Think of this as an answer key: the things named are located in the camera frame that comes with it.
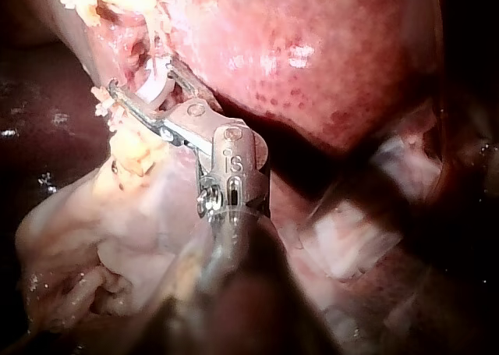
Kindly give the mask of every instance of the screw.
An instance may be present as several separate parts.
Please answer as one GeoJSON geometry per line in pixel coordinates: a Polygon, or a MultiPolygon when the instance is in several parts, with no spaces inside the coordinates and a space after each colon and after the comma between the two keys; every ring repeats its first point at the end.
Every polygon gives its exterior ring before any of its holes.
{"type": "Polygon", "coordinates": [[[192,117],[199,117],[200,115],[204,114],[204,112],[204,105],[200,103],[192,104],[187,108],[187,114],[191,115],[192,117]]]}
{"type": "Polygon", "coordinates": [[[170,130],[161,127],[159,129],[159,133],[161,134],[161,139],[164,140],[165,142],[172,142],[173,141],[173,134],[170,130]]]}
{"type": "Polygon", "coordinates": [[[235,141],[242,138],[242,130],[237,126],[230,126],[224,132],[226,140],[235,141]]]}

